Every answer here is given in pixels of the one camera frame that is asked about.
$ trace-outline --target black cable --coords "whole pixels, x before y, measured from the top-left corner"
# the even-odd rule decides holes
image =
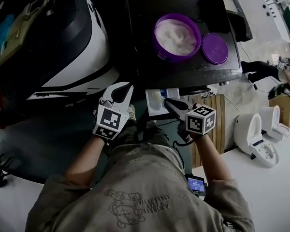
[[[169,122],[169,123],[165,123],[165,124],[161,124],[161,125],[157,125],[157,126],[158,126],[158,127],[160,127],[160,126],[166,126],[166,125],[172,124],[172,123],[177,122],[177,121],[178,121],[178,120],[176,119],[176,120],[171,121],[171,122]]]
[[[109,150],[107,150],[106,147],[103,148],[103,152],[105,153],[105,155],[107,156],[107,158],[110,157]]]
[[[270,78],[279,85],[279,83],[273,77],[270,76]]]
[[[191,140],[191,141],[189,141],[188,143],[185,143],[185,144],[180,144],[178,141],[174,141],[174,142],[173,142],[173,147],[176,148],[176,147],[175,147],[175,144],[177,144],[177,145],[180,146],[180,147],[185,147],[185,146],[188,146],[188,145],[192,144],[192,143],[195,142],[197,139],[199,139],[199,137],[195,137],[193,140]]]
[[[269,92],[266,92],[266,91],[263,91],[263,90],[260,90],[260,89],[257,89],[258,91],[261,91],[261,92],[263,92],[263,93],[269,93]]]
[[[214,94],[212,92],[208,92],[206,96],[201,95],[202,98],[207,98],[207,97],[211,97]]]

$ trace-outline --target graphic print on shirt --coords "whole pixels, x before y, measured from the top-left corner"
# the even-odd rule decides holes
[[[146,220],[142,216],[142,209],[137,204],[137,201],[142,199],[140,193],[125,193],[109,189],[104,194],[113,198],[109,211],[117,217],[118,227],[125,228],[126,225],[135,225]]]

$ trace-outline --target wooden crate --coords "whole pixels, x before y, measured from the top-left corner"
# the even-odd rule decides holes
[[[217,151],[220,154],[224,153],[225,147],[225,103],[224,95],[214,95],[207,98],[202,98],[201,95],[196,95],[193,97],[193,103],[205,104],[209,107],[214,108],[217,111],[216,126],[213,130],[208,133],[208,136],[215,145]],[[202,166],[199,151],[195,144],[191,144],[191,160],[192,168],[197,168]]]

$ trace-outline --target phone screen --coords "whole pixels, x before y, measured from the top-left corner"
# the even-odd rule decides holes
[[[205,191],[203,181],[201,180],[196,180],[188,177],[188,184],[193,191]]]

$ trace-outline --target person's leg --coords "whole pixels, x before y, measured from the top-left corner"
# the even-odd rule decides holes
[[[148,121],[146,123],[142,143],[171,147],[167,135],[163,134],[162,129],[158,128],[154,121]]]
[[[125,124],[120,134],[111,142],[112,149],[120,145],[129,145],[129,144],[139,143],[138,137],[137,137],[135,109],[133,105],[129,106],[128,113],[129,113],[130,118]]]
[[[242,61],[243,73],[255,72],[248,75],[248,80],[252,83],[272,76],[279,81],[277,65],[269,65],[265,62],[255,61],[247,63]]]
[[[270,67],[270,65],[262,61],[254,61],[250,63],[242,61],[241,64],[242,64],[243,73],[258,72],[260,70],[264,70]]]

